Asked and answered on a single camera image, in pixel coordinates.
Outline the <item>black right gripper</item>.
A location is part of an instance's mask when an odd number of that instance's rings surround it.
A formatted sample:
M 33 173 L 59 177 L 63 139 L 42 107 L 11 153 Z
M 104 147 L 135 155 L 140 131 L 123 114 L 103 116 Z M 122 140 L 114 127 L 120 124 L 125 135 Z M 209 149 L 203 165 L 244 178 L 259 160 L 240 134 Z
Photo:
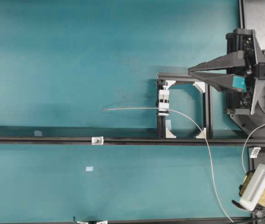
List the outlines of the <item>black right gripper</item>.
M 188 74 L 226 95 L 226 108 L 232 114 L 253 115 L 265 79 L 259 77 L 265 56 L 254 29 L 237 28 L 226 35 L 227 53 L 188 69 Z M 228 74 L 196 72 L 224 70 Z

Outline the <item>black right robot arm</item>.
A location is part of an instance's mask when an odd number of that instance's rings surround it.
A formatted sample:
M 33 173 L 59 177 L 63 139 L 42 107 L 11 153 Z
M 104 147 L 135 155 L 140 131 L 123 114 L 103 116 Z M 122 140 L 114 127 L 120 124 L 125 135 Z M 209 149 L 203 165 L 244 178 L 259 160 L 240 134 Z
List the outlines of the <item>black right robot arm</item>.
M 226 35 L 227 53 L 188 69 L 188 74 L 226 93 L 226 113 L 253 115 L 265 97 L 265 50 L 253 29 Z

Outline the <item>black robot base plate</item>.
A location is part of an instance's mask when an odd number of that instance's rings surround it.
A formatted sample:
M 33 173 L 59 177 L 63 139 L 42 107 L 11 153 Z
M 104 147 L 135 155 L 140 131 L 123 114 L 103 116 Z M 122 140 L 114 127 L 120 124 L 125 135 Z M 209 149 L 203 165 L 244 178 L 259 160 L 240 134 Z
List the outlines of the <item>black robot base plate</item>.
M 253 115 L 249 109 L 228 109 L 227 114 L 247 135 L 265 139 L 265 103 L 258 102 Z

